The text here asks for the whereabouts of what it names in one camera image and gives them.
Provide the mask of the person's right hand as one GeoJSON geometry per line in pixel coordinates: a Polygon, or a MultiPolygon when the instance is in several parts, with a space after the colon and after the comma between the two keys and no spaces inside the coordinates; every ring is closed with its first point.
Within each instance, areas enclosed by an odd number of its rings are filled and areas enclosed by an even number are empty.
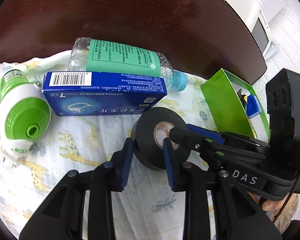
{"type": "MultiPolygon", "coordinates": [[[[253,200],[259,204],[260,200],[258,199],[258,197],[252,193],[248,193],[249,196],[251,198],[253,198],[253,200]]],[[[263,211],[275,211],[278,210],[282,207],[282,205],[284,204],[285,200],[281,200],[281,201],[272,201],[272,200],[266,200],[264,203],[262,203],[261,208],[263,211]]]]}

